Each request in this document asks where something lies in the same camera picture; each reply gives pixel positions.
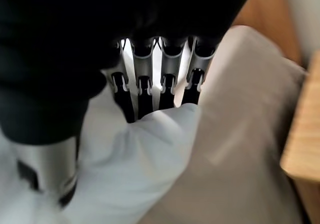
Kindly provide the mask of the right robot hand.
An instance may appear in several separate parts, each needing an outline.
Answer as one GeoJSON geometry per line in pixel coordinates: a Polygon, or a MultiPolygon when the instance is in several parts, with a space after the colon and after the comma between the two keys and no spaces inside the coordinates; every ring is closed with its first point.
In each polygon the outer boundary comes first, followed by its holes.
{"type": "Polygon", "coordinates": [[[159,108],[197,104],[214,53],[247,0],[0,0],[0,127],[19,176],[66,206],[77,187],[80,133],[91,98],[111,85],[132,123],[153,111],[153,50],[161,42],[159,108]]]}

